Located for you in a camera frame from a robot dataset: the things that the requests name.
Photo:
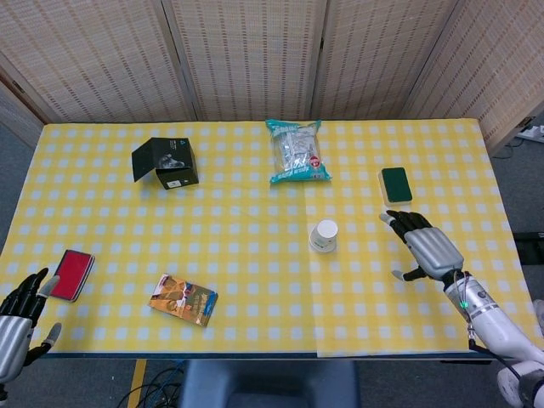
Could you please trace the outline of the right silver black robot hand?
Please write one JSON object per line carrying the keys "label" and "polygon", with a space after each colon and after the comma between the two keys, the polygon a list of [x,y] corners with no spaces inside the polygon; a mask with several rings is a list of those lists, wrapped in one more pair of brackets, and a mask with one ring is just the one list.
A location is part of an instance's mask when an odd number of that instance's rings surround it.
{"label": "right silver black robot hand", "polygon": [[393,270],[396,279],[415,281],[428,277],[448,287],[460,276],[463,256],[444,232],[432,226],[419,212],[387,210],[379,218],[402,240],[417,263],[410,272]]}

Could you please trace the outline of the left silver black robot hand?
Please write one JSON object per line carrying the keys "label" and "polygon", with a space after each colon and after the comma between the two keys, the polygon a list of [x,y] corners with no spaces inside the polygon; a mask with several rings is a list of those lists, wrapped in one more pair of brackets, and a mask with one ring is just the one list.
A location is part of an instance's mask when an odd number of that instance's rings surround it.
{"label": "left silver black robot hand", "polygon": [[1,384],[12,382],[26,366],[44,356],[58,340],[55,323],[41,344],[31,348],[33,332],[45,303],[60,278],[47,279],[48,269],[28,275],[1,303]]}

